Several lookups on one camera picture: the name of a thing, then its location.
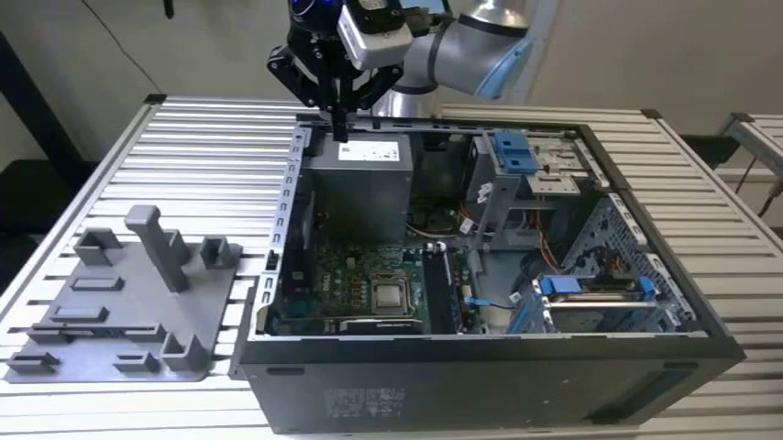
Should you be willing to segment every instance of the blue tab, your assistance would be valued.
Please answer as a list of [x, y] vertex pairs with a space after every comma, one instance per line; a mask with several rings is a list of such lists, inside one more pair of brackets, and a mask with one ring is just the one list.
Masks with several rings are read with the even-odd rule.
[[554, 292], [554, 289], [552, 289], [552, 282], [550, 281], [550, 279], [542, 278], [539, 285], [540, 285], [540, 293], [543, 293], [544, 295], [551, 295]]
[[500, 168], [508, 174], [536, 174], [539, 161], [522, 133], [498, 131], [492, 144]]
[[514, 320], [514, 325], [510, 329], [510, 334], [515, 334], [519, 331], [519, 327], [523, 324], [524, 317], [527, 316], [527, 307], [520, 310], [519, 314], [516, 315], [516, 319]]
[[577, 277], [548, 277], [552, 290], [559, 295], [571, 295], [583, 292], [583, 286]]
[[642, 291], [642, 301], [653, 301], [657, 297], [657, 284], [647, 277], [639, 277], [639, 290]]
[[466, 304], [474, 305], [491, 305], [488, 300], [480, 300], [479, 298], [466, 298]]

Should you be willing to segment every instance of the white wall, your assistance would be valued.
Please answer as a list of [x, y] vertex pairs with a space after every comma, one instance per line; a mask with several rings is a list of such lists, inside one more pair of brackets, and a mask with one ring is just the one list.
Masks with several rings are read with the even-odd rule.
[[783, 113], [782, 17], [779, 0], [560, 0], [528, 103], [653, 107], [693, 134]]
[[6, 97], [0, 94], [0, 171], [19, 159], [42, 159], [44, 153], [27, 131]]
[[[172, 20], [160, 0], [90, 4], [167, 94], [294, 99], [266, 68], [286, 42], [286, 1], [176, 0]], [[452, 1], [458, 10], [464, 4]], [[0, 28], [74, 143], [99, 159], [154, 86], [80, 0], [3, 0]]]

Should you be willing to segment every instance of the motherboard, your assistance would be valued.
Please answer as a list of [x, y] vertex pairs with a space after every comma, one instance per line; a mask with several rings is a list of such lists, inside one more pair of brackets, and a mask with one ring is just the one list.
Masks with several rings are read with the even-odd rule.
[[370, 322], [411, 323], [427, 335], [444, 322], [454, 333], [475, 324], [462, 301], [472, 292], [464, 249], [448, 250], [443, 270], [427, 270], [422, 247], [323, 244], [316, 255], [308, 292], [283, 298], [279, 335], [344, 334]]

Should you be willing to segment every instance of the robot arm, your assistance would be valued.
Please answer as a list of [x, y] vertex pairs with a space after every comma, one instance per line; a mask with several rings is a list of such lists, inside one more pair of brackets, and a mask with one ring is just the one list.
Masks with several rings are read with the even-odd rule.
[[[514, 0], [476, 1], [406, 56], [406, 75], [394, 91], [424, 94], [439, 85], [484, 99], [499, 99], [519, 77], [532, 51], [528, 24]], [[422, 116], [388, 109], [384, 116]]]
[[347, 118], [370, 109], [403, 76], [415, 16], [400, 0], [288, 0], [288, 15], [288, 45], [274, 49], [267, 67], [303, 104], [318, 106], [335, 139], [346, 141]]
[[[403, 0], [407, 6], [427, 3]], [[403, 8], [400, 0], [288, 0], [288, 45], [274, 49], [267, 67], [332, 120], [334, 138], [344, 142], [350, 117], [390, 89], [420, 93], [443, 84], [487, 99], [502, 96], [532, 46], [516, 3], [480, 0], [452, 19]]]

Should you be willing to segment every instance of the connector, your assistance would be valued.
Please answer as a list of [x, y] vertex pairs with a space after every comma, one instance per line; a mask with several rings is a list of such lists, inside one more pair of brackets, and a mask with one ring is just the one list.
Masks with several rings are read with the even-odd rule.
[[478, 305], [478, 306], [492, 305], [492, 304], [490, 303], [490, 301], [487, 301], [487, 300], [480, 300], [479, 298], [472, 298], [472, 297], [470, 297], [470, 298], [466, 298], [466, 304], [470, 304], [470, 305]]

